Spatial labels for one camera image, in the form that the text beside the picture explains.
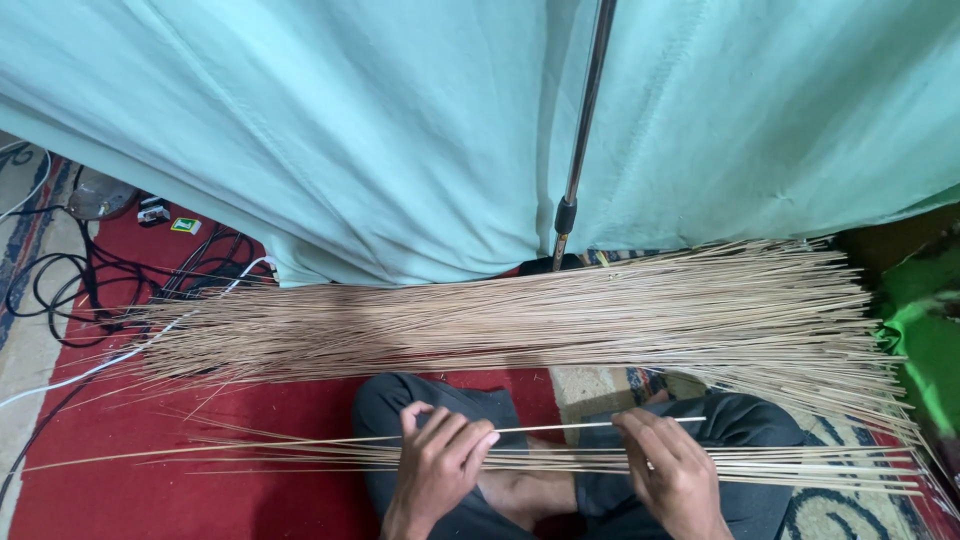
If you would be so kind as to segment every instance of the leg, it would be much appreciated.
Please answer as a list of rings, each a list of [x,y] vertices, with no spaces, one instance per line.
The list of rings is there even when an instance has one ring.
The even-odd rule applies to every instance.
[[[516,428],[514,404],[507,390],[482,392],[461,390],[449,384],[423,380],[408,374],[385,373],[368,380],[357,390],[353,401],[353,432],[358,437],[400,435],[399,412],[415,401],[445,406],[469,420],[486,418],[498,429]],[[418,419],[422,426],[426,417]],[[399,440],[377,444],[399,446]],[[496,448],[526,449],[523,433],[504,433]],[[367,491],[377,517],[383,516],[396,488],[396,473],[371,471],[364,474]],[[533,539],[533,535],[497,513],[474,488],[460,504],[434,526],[430,538],[470,540],[486,538]]]
[[[796,446],[804,433],[782,408],[744,394],[712,394],[703,398],[644,407],[660,416],[706,416],[704,422],[683,424],[705,447]],[[597,415],[586,421],[602,421]],[[582,448],[622,448],[613,428],[584,430]],[[636,500],[628,477],[578,474],[577,504],[596,528],[588,537],[669,538],[660,524]],[[789,486],[720,482],[720,507],[733,536],[772,539],[780,529],[793,489]]]

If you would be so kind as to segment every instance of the person's left hand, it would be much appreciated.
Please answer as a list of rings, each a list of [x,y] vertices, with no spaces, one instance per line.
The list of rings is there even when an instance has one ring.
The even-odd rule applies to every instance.
[[[417,415],[433,412],[417,429]],[[383,519],[387,540],[421,540],[473,489],[500,434],[489,420],[468,422],[444,407],[414,402],[400,411],[403,433],[396,490]]]

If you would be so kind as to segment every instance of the red carpet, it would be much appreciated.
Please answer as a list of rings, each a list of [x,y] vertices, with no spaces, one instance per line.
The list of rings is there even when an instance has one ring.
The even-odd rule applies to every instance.
[[[172,215],[193,217],[180,209],[173,209]],[[196,236],[174,233],[162,226],[142,229],[130,212],[103,223],[96,242],[122,258],[173,268],[206,239],[212,225],[204,220]],[[110,277],[108,272],[100,276],[101,280]],[[132,293],[132,283],[116,285],[101,292],[101,302],[105,306],[123,305]],[[92,330],[76,324],[69,329]],[[105,345],[115,348],[119,339]],[[81,373],[88,366],[68,364],[99,349],[64,349],[54,379]],[[559,422],[547,370],[444,375],[456,386],[509,388],[524,425]],[[349,406],[362,381],[268,384],[232,393],[225,389],[198,415],[303,437],[349,436]],[[63,410],[44,430],[28,453],[26,467],[173,449],[187,444],[188,435],[203,432],[196,423],[162,414],[169,413],[170,408],[193,410],[212,391],[180,392],[139,402],[135,393],[128,391],[84,404],[130,382],[90,384],[72,402],[83,405]],[[43,413],[68,391],[50,392]],[[378,533],[362,478],[356,473],[191,475],[188,473],[225,467],[185,462],[139,464],[145,460],[119,459],[24,473],[10,538],[351,539],[375,538]]]

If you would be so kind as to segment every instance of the white cable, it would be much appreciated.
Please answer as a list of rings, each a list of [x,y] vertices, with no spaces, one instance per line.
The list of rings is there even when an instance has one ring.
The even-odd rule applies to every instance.
[[[17,144],[20,144],[20,143],[23,143],[23,142],[27,142],[27,141],[25,141],[25,140],[18,140],[18,141],[16,141],[16,142],[12,142],[12,143],[10,143],[10,144],[8,144],[8,145],[0,148],[0,154],[2,154],[2,153],[3,153],[5,150],[7,150],[8,148],[12,148],[12,147],[16,146]],[[2,214],[0,214],[0,221],[3,221],[3,220],[5,220],[5,219],[7,219],[7,216],[10,215],[10,214],[12,214],[12,213],[14,213],[14,212],[16,211],[16,209],[18,209],[18,208],[22,207],[23,205],[27,204],[27,201],[29,201],[34,195],[36,195],[36,193],[37,193],[38,191],[40,191],[40,188],[43,187],[43,185],[46,184],[48,180],[50,180],[50,167],[53,166],[53,160],[50,159],[50,152],[44,150],[44,151],[43,151],[43,154],[46,155],[46,157],[47,157],[47,172],[43,173],[43,180],[41,180],[41,181],[39,182],[39,184],[36,185],[36,187],[34,188],[34,190],[30,192],[30,195],[27,195],[27,198],[26,198],[26,199],[24,199],[24,200],[20,201],[19,203],[17,203],[16,206],[14,206],[13,208],[11,208],[11,209],[3,212]]]
[[[249,274],[250,271],[253,270],[254,266],[257,265],[257,263],[259,263],[260,261],[264,261],[264,260],[266,260],[267,262],[269,262],[269,263],[271,263],[271,264],[273,264],[273,263],[275,262],[275,261],[274,261],[274,258],[272,258],[272,257],[270,257],[270,256],[266,256],[266,257],[261,257],[261,258],[256,258],[256,259],[254,259],[253,262],[251,262],[250,265],[247,266],[247,269],[244,270],[243,273],[240,274],[240,275],[237,277],[236,280],[234,280],[230,285],[228,285],[226,289],[224,289],[224,292],[221,293],[221,296],[223,296],[223,295],[229,293],[231,290],[233,290],[233,287],[235,287],[238,283],[240,283],[240,281],[243,280],[243,277],[246,276],[247,274]],[[27,396],[29,396],[29,395],[31,395],[31,394],[36,394],[37,392],[46,392],[47,390],[53,390],[54,388],[60,388],[60,387],[62,387],[62,386],[66,386],[67,384],[73,384],[74,382],[76,382],[76,381],[78,381],[78,380],[81,380],[81,379],[83,379],[83,378],[89,377],[89,376],[93,375],[94,373],[97,373],[98,371],[100,371],[100,370],[102,370],[102,369],[104,369],[104,368],[108,368],[109,366],[111,366],[111,365],[113,365],[113,364],[115,364],[115,363],[119,363],[119,362],[121,362],[121,361],[123,361],[123,360],[126,360],[127,358],[129,358],[129,357],[131,357],[131,356],[133,356],[133,355],[136,355],[137,353],[139,353],[139,352],[143,351],[144,349],[146,349],[147,347],[149,347],[150,344],[153,343],[155,339],[157,339],[158,337],[164,335],[168,330],[170,330],[170,329],[172,329],[174,326],[176,326],[177,323],[179,323],[179,322],[180,322],[181,320],[183,320],[185,317],[189,317],[190,315],[193,315],[193,314],[196,313],[196,312],[197,312],[197,311],[194,310],[194,311],[191,311],[191,312],[189,312],[189,313],[186,313],[185,315],[182,315],[182,316],[178,317],[177,319],[174,320],[174,322],[170,323],[170,324],[167,325],[163,330],[161,330],[160,333],[158,333],[157,335],[151,337],[150,339],[147,340],[146,343],[144,343],[143,345],[137,347],[136,349],[133,349],[133,350],[130,351],[129,353],[126,353],[126,354],[120,355],[120,356],[118,356],[118,357],[116,357],[116,358],[112,358],[112,359],[110,359],[110,360],[107,360],[106,362],[104,362],[104,363],[102,363],[102,364],[100,364],[100,365],[95,366],[94,368],[90,369],[90,370],[87,371],[86,373],[80,374],[80,375],[78,375],[77,377],[71,377],[70,379],[67,379],[67,380],[61,380],[60,382],[58,382],[58,383],[56,383],[56,384],[48,384],[47,386],[40,386],[40,388],[34,388],[33,390],[26,390],[26,391],[24,391],[24,392],[20,392],[19,394],[15,394],[15,395],[13,395],[13,396],[10,396],[9,398],[7,398],[6,400],[4,400],[3,402],[0,402],[0,408],[3,408],[4,406],[15,402],[16,400],[19,400],[20,398],[27,397]]]

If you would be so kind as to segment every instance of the metal object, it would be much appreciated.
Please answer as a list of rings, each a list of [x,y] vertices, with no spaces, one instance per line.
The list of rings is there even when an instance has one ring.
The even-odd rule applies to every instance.
[[[119,217],[136,199],[137,189],[102,173],[81,179],[70,194],[66,211],[77,219],[100,221]]]
[[[566,239],[573,231],[573,220],[577,216],[577,187],[580,185],[580,171],[584,166],[590,122],[593,120],[593,106],[596,105],[597,93],[600,89],[600,74],[603,72],[603,61],[607,56],[607,43],[610,40],[610,28],[615,10],[616,0],[599,0],[597,3],[597,15],[593,24],[593,43],[590,47],[587,76],[584,79],[584,100],[580,105],[580,120],[573,143],[570,174],[566,180],[566,193],[557,205],[557,217],[553,222],[553,228],[557,232],[557,241],[553,247],[553,272],[560,271],[564,261]]]

